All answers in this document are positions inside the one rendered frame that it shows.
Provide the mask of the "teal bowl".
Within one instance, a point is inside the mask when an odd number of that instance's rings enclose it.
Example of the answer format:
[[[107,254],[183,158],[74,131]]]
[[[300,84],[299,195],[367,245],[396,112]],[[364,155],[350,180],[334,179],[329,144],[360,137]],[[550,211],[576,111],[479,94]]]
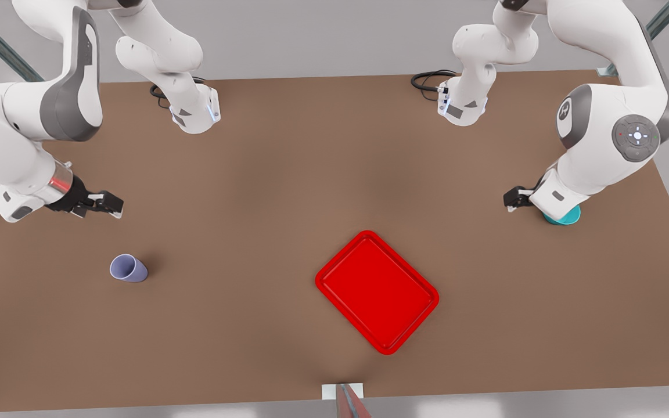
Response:
[[[580,206],[573,207],[571,211],[569,211],[560,219],[552,219],[552,217],[548,216],[545,213],[543,213],[542,216],[547,222],[549,222],[552,225],[560,225],[560,226],[573,225],[574,223],[580,220],[581,207]]]

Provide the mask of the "lavender cup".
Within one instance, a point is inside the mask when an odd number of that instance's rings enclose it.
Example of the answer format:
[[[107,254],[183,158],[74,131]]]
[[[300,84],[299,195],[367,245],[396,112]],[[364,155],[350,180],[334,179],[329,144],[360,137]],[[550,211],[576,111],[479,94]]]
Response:
[[[131,283],[143,282],[148,276],[146,265],[131,254],[115,257],[109,266],[109,272],[115,279]]]

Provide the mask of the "red tray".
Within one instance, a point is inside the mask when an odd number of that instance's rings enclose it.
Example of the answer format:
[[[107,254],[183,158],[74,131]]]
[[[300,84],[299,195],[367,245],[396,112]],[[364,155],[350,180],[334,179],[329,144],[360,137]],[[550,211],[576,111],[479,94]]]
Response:
[[[439,304],[436,288],[371,230],[345,244],[314,283],[382,355],[395,354]]]

